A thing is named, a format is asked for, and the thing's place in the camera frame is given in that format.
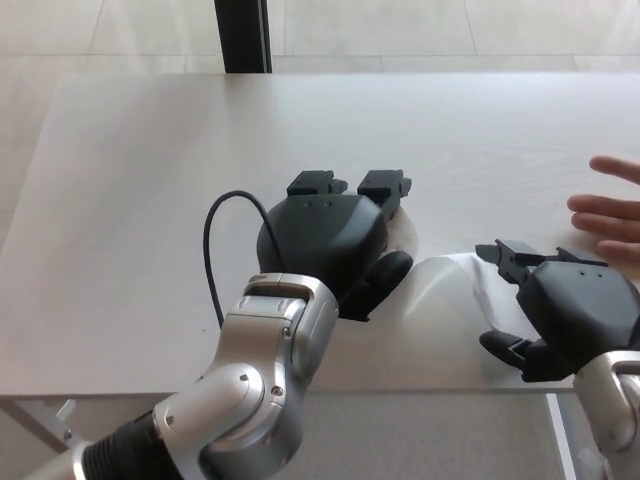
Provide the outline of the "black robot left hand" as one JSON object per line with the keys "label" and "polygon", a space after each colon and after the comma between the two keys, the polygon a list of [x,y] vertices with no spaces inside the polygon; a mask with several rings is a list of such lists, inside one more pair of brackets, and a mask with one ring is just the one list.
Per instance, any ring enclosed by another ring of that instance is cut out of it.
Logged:
{"label": "black robot left hand", "polygon": [[301,172],[266,215],[256,253],[261,272],[323,282],[342,318],[366,322],[414,260],[390,244],[390,223],[412,187],[402,170],[371,170],[355,192],[331,170]]}

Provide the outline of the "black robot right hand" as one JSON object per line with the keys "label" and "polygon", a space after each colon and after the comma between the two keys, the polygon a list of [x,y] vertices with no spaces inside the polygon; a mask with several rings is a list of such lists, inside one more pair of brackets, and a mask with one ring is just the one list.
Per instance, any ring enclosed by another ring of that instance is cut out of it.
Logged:
{"label": "black robot right hand", "polygon": [[639,291],[604,260],[561,247],[543,255],[502,240],[479,244],[475,253],[519,287],[516,300],[540,336],[529,340],[494,329],[479,337],[524,382],[561,381],[602,354],[639,349]]}

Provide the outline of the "person's bare hand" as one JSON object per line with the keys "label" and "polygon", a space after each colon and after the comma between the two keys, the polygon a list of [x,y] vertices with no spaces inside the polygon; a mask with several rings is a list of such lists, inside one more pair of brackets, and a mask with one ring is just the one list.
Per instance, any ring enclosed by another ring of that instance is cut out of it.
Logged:
{"label": "person's bare hand", "polygon": [[[589,167],[598,173],[639,185],[639,164],[599,155]],[[639,264],[639,202],[578,194],[567,200],[571,225],[598,238],[596,253],[609,262]]]}

